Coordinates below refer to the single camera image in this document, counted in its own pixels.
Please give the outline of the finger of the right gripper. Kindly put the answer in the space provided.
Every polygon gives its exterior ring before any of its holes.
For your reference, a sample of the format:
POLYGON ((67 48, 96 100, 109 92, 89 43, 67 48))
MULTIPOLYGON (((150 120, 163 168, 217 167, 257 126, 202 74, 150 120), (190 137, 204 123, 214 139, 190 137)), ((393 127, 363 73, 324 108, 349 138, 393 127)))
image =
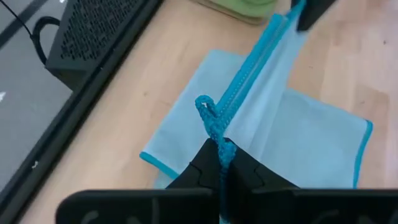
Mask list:
POLYGON ((297 30, 309 30, 336 0, 304 0, 304 7, 300 13, 297 30))

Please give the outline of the black perforated computer case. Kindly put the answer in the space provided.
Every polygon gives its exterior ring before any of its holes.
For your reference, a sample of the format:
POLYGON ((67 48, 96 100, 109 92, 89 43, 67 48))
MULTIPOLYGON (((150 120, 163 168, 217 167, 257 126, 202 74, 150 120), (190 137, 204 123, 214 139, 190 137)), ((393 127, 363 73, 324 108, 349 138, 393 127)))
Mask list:
POLYGON ((68 0, 45 68, 74 90, 149 0, 68 0))

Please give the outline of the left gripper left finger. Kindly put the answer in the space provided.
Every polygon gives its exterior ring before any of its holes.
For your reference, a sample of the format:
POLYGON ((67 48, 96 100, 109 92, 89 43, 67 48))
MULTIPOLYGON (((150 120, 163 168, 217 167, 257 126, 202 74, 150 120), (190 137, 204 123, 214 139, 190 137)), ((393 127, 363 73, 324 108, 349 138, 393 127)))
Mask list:
POLYGON ((207 139, 165 189, 84 190, 65 198, 56 224, 219 224, 220 162, 207 139))

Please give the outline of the green microfiber towel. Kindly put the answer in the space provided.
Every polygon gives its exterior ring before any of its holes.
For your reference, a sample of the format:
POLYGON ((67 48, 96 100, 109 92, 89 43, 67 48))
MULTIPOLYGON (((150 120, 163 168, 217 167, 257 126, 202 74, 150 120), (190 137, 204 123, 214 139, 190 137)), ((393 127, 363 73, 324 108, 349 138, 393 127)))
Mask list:
POLYGON ((274 12, 278 0, 210 0, 248 17, 266 17, 274 12))

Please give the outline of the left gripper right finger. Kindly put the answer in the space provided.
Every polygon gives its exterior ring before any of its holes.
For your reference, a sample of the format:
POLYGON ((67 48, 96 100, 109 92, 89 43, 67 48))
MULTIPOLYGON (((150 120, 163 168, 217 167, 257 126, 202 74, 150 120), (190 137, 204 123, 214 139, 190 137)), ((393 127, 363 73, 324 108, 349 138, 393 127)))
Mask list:
POLYGON ((237 148, 228 217, 232 224, 398 224, 398 190, 303 189, 237 148))

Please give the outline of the blue microfiber towel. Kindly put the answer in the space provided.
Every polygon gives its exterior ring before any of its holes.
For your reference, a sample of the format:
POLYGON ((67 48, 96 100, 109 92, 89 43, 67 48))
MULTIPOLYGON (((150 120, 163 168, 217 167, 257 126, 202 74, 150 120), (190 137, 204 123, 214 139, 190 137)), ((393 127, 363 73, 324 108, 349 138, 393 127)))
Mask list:
POLYGON ((237 148, 303 189, 358 189, 370 121, 286 87, 309 30, 297 30, 304 0, 274 14, 247 57, 211 51, 140 157, 175 180, 207 139, 220 162, 220 220, 228 217, 228 172, 237 148))

